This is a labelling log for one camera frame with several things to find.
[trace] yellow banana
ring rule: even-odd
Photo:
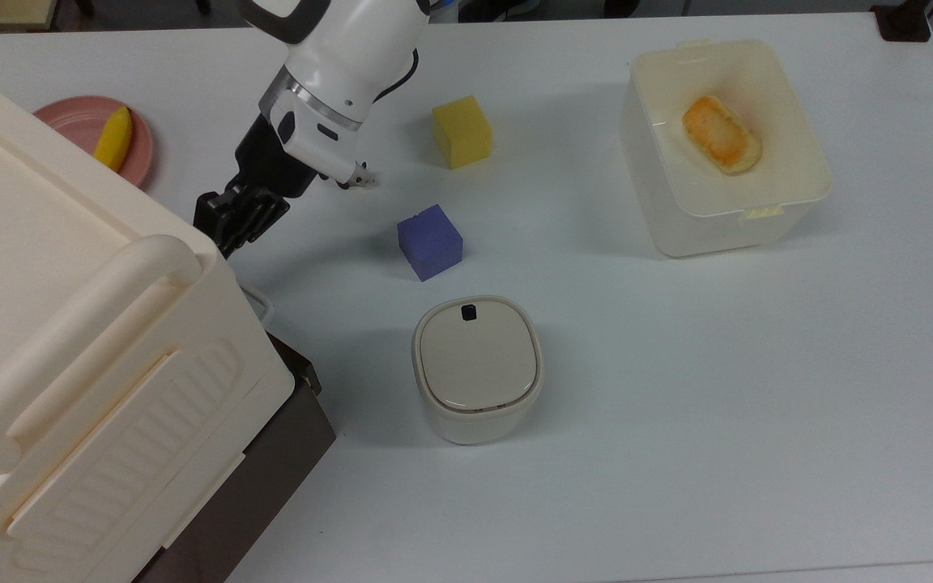
[[[125,156],[129,154],[132,144],[132,114],[129,108],[122,107],[110,114],[107,125],[100,134],[100,141],[96,144],[94,156],[111,170],[118,171],[125,163]]]

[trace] appliance handle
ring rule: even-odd
[[[0,475],[23,455],[8,436],[16,418],[160,277],[177,287],[193,285],[200,261],[174,236],[151,235],[117,251],[0,366]]]

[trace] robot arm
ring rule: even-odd
[[[316,174],[373,181],[356,162],[358,130],[408,59],[429,18],[426,0],[238,0],[241,15],[288,44],[289,57],[236,149],[240,172],[197,200],[194,225],[229,254],[289,209]]]

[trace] purple cube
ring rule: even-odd
[[[437,204],[398,223],[398,247],[420,281],[463,260],[463,237]]]

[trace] white container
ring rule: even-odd
[[[701,96],[717,96],[761,138],[751,170],[726,176],[686,136],[682,115]],[[640,55],[621,141],[650,235],[673,257],[780,239],[833,181],[787,74],[759,40]]]
[[[453,443],[495,440],[521,422],[542,390],[545,365],[521,306],[499,296],[447,302],[421,318],[412,367],[437,434]]]
[[[292,374],[202,233],[0,95],[0,583],[126,583]]]

